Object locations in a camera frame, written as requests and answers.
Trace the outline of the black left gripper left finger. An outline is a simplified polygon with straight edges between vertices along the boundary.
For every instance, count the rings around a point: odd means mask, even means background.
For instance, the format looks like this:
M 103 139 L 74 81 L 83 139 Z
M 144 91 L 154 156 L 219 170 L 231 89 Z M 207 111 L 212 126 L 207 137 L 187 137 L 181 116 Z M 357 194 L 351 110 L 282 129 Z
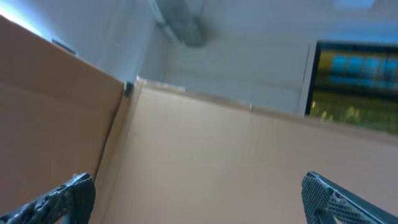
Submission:
M 95 204 L 96 188 L 88 173 L 72 179 L 39 198 L 1 216 L 5 224 L 88 224 Z

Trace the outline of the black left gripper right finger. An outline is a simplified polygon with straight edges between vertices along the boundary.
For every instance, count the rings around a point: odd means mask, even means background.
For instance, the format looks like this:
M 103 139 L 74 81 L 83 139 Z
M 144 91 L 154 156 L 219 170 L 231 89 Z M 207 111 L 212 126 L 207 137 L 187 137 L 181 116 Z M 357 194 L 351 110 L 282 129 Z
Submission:
M 310 171 L 302 181 L 308 224 L 397 224 L 397 217 Z

